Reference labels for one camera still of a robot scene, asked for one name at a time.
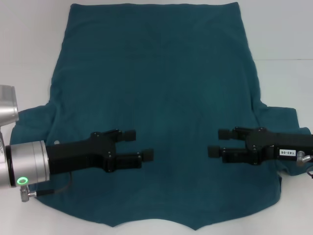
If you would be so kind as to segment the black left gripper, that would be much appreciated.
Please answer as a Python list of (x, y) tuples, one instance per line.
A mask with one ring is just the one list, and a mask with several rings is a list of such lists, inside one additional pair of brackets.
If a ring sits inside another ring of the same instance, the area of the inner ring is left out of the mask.
[(115, 143), (135, 141), (136, 130), (93, 132), (83, 141), (60, 143), (46, 147), (50, 173), (66, 173), (86, 168), (106, 172), (141, 168), (142, 163), (154, 160), (154, 150), (115, 155)]

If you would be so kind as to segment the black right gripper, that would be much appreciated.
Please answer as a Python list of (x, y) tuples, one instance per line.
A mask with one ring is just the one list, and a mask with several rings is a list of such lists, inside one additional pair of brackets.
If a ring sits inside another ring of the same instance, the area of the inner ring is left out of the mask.
[(246, 140), (246, 148), (225, 148), (209, 145), (210, 158), (221, 158), (223, 163), (246, 163), (253, 165), (250, 154), (258, 164), (268, 160), (294, 161), (298, 165), (312, 162), (313, 136), (309, 134), (275, 133), (264, 128), (235, 127), (232, 130), (219, 129), (220, 140)]

